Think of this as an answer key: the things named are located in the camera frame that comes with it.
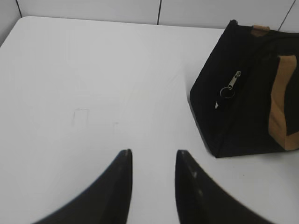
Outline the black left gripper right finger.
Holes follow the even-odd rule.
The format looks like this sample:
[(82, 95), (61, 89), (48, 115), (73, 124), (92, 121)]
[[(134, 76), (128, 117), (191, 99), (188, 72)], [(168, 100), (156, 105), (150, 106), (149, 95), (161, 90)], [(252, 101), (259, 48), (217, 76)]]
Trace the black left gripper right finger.
[(175, 199), (182, 224), (264, 223), (214, 182), (186, 150), (177, 151)]

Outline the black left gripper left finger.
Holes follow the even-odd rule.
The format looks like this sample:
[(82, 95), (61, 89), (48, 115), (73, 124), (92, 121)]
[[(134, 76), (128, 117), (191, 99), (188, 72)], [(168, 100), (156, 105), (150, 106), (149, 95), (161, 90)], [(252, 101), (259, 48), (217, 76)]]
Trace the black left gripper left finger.
[(132, 151), (121, 150), (86, 190), (38, 224), (125, 224), (132, 195)]

